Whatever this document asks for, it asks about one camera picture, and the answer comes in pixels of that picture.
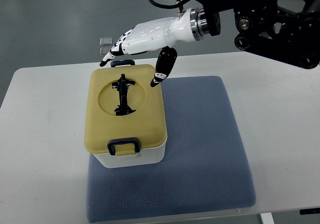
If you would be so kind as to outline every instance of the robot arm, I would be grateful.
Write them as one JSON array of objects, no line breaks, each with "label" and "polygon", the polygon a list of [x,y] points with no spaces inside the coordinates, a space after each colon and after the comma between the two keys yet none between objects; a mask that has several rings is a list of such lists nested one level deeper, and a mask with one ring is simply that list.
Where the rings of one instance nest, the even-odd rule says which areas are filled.
[{"label": "robot arm", "polygon": [[165,6],[149,0],[153,5],[179,8],[178,17],[138,24],[124,33],[104,57],[101,66],[115,56],[139,54],[161,49],[156,73],[151,81],[155,86],[171,72],[177,52],[172,48],[177,41],[200,41],[205,34],[220,34],[219,12],[234,10],[235,26],[239,35],[235,45],[242,51],[311,69],[320,61],[320,0],[303,0],[302,12],[293,13],[278,7],[278,0],[196,0],[203,9],[183,10],[190,0],[176,0]]}]

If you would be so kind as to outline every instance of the table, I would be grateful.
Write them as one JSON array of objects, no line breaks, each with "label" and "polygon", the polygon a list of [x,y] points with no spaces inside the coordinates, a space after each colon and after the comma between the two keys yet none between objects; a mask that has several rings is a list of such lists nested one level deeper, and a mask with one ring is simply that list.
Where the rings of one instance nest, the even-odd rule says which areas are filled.
[{"label": "table", "polygon": [[[136,60],[152,64],[156,59]],[[0,223],[87,223],[84,120],[98,63],[19,69],[0,108]],[[170,77],[220,76],[242,137],[256,204],[241,210],[117,223],[256,214],[320,206],[320,68],[244,52],[178,57]]]}]

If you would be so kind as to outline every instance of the metal bolt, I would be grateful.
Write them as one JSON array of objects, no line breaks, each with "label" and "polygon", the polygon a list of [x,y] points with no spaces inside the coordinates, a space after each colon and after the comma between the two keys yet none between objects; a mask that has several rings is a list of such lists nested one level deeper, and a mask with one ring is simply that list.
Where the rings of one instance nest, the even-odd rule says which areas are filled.
[{"label": "metal bolt", "polygon": [[241,30],[247,30],[250,28],[250,22],[247,19],[241,19],[238,21],[238,27]]}]

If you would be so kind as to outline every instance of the box handle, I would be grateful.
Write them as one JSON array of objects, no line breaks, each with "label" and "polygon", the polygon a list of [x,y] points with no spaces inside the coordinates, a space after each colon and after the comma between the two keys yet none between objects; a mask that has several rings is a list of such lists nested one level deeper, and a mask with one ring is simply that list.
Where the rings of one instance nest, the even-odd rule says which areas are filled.
[{"label": "box handle", "polygon": [[123,138],[123,139],[115,139],[108,142],[108,150],[110,155],[116,155],[115,152],[115,145],[126,145],[126,144],[133,144],[135,147],[135,152],[140,152],[140,142],[138,138],[131,137],[131,138]]},{"label": "box handle", "polygon": [[112,61],[110,63],[111,67],[116,67],[121,65],[135,65],[135,61],[134,60],[118,60],[118,61]]}]

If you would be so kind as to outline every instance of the black fingertip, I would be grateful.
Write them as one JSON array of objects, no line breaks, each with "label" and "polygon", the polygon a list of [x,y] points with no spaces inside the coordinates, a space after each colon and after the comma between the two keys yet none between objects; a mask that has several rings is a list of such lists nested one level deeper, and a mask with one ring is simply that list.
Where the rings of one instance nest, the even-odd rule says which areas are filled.
[{"label": "black fingertip", "polygon": [[156,85],[158,85],[158,84],[159,84],[159,83],[155,83],[155,82],[154,82],[154,79],[152,79],[151,82],[150,82],[150,86],[151,86],[151,87],[154,87],[154,86],[156,86]]},{"label": "black fingertip", "polygon": [[100,67],[103,67],[103,66],[105,66],[107,64],[107,61],[101,61],[101,63],[100,63]]}]

